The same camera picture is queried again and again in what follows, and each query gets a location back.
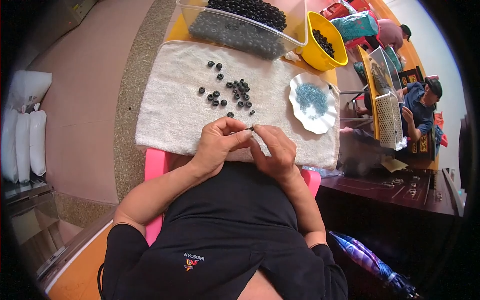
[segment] pink shirt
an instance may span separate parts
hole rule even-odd
[[[403,30],[390,19],[378,20],[380,41],[384,46],[393,45],[395,52],[403,46]]]

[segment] black cable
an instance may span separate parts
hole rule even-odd
[[[102,269],[103,269],[104,264],[105,263],[102,263],[100,265],[100,267],[98,268],[98,273],[96,275],[96,284],[98,285],[98,293],[100,294],[100,299],[101,300],[106,300],[105,297],[103,296],[102,285],[100,284],[100,277],[102,275]]]

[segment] white sack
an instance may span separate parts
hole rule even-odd
[[[52,73],[36,71],[16,71],[8,93],[8,105],[20,110],[39,103],[52,84]]]
[[[47,171],[45,166],[45,124],[47,114],[43,110],[30,113],[30,167],[38,176]]]
[[[30,180],[30,115],[18,114],[15,131],[15,148],[17,152],[18,181]]]
[[[17,183],[18,169],[15,151],[15,131],[18,112],[14,109],[8,109],[5,111],[4,118],[1,133],[1,173],[6,180]]]

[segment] yellow bowl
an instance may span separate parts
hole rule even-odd
[[[302,57],[312,67],[320,71],[328,71],[336,67],[345,66],[348,62],[347,50],[342,36],[329,20],[316,12],[307,13],[308,43],[303,47]],[[320,30],[322,35],[332,43],[335,59],[331,58],[313,37],[312,28]]]

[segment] white paper plate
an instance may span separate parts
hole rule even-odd
[[[300,84],[314,84],[321,89],[325,95],[327,95],[328,110],[323,116],[317,116],[313,106],[307,108],[305,112],[301,110],[300,104],[297,102],[297,93],[295,92],[297,86]],[[336,119],[335,97],[328,88],[328,83],[326,81],[323,81],[320,77],[310,73],[298,74],[290,81],[289,98],[293,106],[293,114],[300,120],[306,130],[321,134],[332,128]]]

